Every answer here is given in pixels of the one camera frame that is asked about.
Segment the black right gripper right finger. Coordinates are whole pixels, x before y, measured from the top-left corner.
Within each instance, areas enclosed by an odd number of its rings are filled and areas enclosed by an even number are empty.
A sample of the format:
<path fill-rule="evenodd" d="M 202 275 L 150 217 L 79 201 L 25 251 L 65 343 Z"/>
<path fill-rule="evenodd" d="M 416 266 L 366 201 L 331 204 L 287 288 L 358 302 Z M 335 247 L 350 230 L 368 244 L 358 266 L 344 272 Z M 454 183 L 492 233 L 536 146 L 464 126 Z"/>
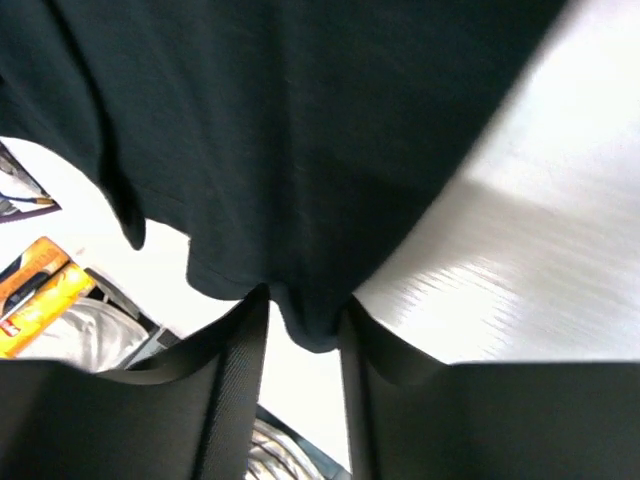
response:
<path fill-rule="evenodd" d="M 339 350 L 356 479 L 635 479 L 639 366 L 448 365 L 356 300 Z"/>

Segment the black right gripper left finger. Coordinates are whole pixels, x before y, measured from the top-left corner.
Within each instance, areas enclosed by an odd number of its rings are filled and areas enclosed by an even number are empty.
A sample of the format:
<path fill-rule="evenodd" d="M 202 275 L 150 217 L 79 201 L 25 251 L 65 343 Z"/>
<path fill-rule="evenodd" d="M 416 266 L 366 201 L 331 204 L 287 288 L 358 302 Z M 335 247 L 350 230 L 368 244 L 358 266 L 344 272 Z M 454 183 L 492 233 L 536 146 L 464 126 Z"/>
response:
<path fill-rule="evenodd" d="M 126 370 L 1 364 L 5 479 L 241 479 L 256 416 L 269 292 Z"/>

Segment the black t-shirt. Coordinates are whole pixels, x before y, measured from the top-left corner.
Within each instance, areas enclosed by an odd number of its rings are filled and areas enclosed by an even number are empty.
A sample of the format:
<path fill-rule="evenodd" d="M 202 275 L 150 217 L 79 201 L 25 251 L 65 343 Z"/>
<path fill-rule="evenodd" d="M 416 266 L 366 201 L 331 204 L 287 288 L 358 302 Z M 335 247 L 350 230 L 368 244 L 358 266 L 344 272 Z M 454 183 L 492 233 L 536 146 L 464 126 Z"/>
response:
<path fill-rule="evenodd" d="M 221 300 L 292 340 L 338 315 L 462 164 L 560 1 L 5 1 L 1 132 L 104 195 L 131 246 L 190 240 Z"/>

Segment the orange yellow box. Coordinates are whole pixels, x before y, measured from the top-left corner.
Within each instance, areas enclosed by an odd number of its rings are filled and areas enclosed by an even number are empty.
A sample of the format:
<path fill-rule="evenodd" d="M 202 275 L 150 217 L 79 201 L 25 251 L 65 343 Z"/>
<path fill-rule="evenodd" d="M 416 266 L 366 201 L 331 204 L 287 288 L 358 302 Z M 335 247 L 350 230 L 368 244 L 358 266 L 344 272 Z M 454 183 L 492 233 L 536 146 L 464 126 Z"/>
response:
<path fill-rule="evenodd" d="M 17 357 L 95 287 L 57 244 L 37 239 L 1 272 L 1 357 Z"/>

